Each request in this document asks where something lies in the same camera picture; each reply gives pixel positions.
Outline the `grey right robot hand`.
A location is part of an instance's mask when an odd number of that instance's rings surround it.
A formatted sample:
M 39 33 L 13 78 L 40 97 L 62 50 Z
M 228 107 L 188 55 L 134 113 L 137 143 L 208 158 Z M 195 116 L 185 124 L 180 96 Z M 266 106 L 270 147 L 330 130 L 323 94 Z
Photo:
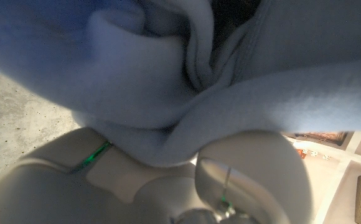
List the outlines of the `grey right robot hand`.
M 82 128 L 0 179 L 0 223 L 309 223 L 311 187 L 291 143 L 247 131 L 195 162 L 152 167 Z

